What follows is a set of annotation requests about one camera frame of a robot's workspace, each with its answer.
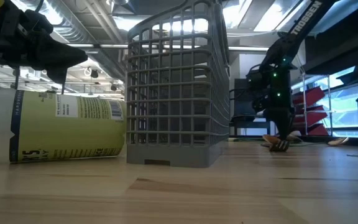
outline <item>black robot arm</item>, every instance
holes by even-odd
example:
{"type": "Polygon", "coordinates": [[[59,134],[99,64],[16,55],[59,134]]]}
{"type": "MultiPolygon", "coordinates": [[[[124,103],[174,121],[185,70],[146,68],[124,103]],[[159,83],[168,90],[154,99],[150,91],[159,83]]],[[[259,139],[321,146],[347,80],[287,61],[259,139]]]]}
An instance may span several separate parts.
{"type": "Polygon", "coordinates": [[[290,83],[290,70],[294,66],[291,63],[302,41],[335,2],[312,0],[290,31],[269,48],[259,71],[247,76],[249,88],[254,88],[251,91],[267,92],[253,102],[253,108],[257,113],[263,111],[263,116],[273,121],[280,133],[281,142],[273,145],[271,151],[286,151],[289,145],[286,138],[295,117],[290,83]]]}
{"type": "Polygon", "coordinates": [[[46,70],[55,83],[63,84],[67,68],[86,61],[88,56],[83,50],[53,40],[52,32],[53,26],[44,15],[23,12],[10,0],[0,0],[0,65],[46,70]]]}

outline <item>cable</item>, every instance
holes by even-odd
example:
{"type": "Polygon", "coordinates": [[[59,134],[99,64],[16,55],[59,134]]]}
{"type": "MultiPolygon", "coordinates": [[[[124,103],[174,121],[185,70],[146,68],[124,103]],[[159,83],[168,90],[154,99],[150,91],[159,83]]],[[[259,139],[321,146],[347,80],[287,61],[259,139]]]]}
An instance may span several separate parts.
{"type": "Polygon", "coordinates": [[[233,91],[236,91],[236,90],[242,90],[242,91],[241,91],[241,93],[239,93],[237,96],[234,96],[234,98],[230,98],[230,100],[235,100],[235,99],[237,99],[238,97],[242,96],[242,95],[247,91],[247,89],[245,89],[245,88],[238,88],[238,89],[230,90],[230,91],[229,91],[229,94],[230,94],[231,92],[233,92],[233,91]]]}
{"type": "Polygon", "coordinates": [[[233,140],[234,142],[247,142],[247,141],[265,141],[264,139],[262,138],[235,138],[233,140]]]}
{"type": "MultiPolygon", "coordinates": [[[[326,144],[324,142],[316,142],[316,143],[298,143],[298,144],[290,144],[289,147],[305,147],[305,146],[314,146],[314,145],[319,145],[319,144],[326,144]]],[[[270,147],[271,144],[270,143],[262,143],[261,146],[263,147],[270,147]]]]}
{"type": "Polygon", "coordinates": [[[257,65],[254,65],[252,66],[249,71],[248,71],[248,74],[251,73],[252,69],[256,68],[256,67],[260,67],[260,64],[257,64],[257,65]]]}
{"type": "Polygon", "coordinates": [[[41,10],[43,4],[44,4],[44,0],[40,0],[40,2],[38,3],[37,8],[35,9],[35,12],[39,12],[41,10]]]}

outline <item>ductwork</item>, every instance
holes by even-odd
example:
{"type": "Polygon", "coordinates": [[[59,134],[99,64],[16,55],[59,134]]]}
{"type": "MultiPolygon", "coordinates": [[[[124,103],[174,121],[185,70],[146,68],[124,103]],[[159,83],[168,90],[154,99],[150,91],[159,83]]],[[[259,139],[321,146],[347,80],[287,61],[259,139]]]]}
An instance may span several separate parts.
{"type": "MultiPolygon", "coordinates": [[[[21,0],[29,9],[35,9],[39,0],[21,0]]],[[[95,43],[96,39],[88,32],[84,25],[77,19],[74,13],[66,6],[62,0],[47,0],[45,1],[51,8],[53,8],[63,22],[54,28],[54,31],[61,35],[64,39],[72,44],[87,44],[95,43]]],[[[48,10],[44,3],[40,12],[48,10]]],[[[113,78],[125,80],[125,69],[118,63],[118,58],[111,59],[110,56],[103,50],[99,49],[98,54],[89,55],[90,58],[97,61],[100,67],[113,78]]]]}
{"type": "Polygon", "coordinates": [[[98,9],[98,11],[100,12],[100,14],[102,15],[103,19],[106,21],[106,24],[110,27],[111,31],[114,33],[114,35],[116,36],[116,39],[118,39],[118,41],[120,43],[123,43],[124,40],[121,37],[121,34],[119,33],[118,29],[117,29],[117,24],[114,22],[114,19],[111,19],[106,12],[104,11],[102,5],[100,5],[98,0],[91,0],[91,2],[93,2],[93,4],[96,6],[96,8],[98,9]]]}

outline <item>window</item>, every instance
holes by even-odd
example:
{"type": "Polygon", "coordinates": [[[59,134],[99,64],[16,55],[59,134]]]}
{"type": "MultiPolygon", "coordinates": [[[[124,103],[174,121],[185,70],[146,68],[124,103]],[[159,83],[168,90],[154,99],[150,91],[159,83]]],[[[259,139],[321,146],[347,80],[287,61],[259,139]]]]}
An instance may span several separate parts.
{"type": "Polygon", "coordinates": [[[334,137],[358,138],[358,131],[334,131],[334,137]]]}
{"type": "Polygon", "coordinates": [[[266,128],[239,128],[237,134],[243,136],[263,136],[268,134],[266,128]]]}
{"type": "MultiPolygon", "coordinates": [[[[358,127],[358,86],[331,93],[331,106],[333,113],[333,128],[358,127]]],[[[323,105],[324,110],[329,110],[328,95],[317,102],[323,105]]],[[[329,116],[323,120],[326,128],[330,128],[329,116]]]]}
{"type": "MultiPolygon", "coordinates": [[[[354,72],[354,69],[355,69],[355,66],[330,75],[329,76],[329,85],[331,86],[331,88],[343,85],[343,82],[337,78],[354,72]]],[[[328,78],[322,78],[318,81],[315,81],[314,86],[320,86],[320,88],[322,90],[327,90],[328,89],[328,78]]]]}

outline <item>wooden table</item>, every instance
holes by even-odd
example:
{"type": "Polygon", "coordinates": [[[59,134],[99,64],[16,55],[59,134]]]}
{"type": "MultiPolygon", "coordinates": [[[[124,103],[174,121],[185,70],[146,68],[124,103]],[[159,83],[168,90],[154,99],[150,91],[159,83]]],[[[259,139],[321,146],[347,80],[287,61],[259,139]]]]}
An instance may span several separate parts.
{"type": "Polygon", "coordinates": [[[0,223],[358,223],[356,147],[230,142],[213,166],[0,164],[0,223]]]}

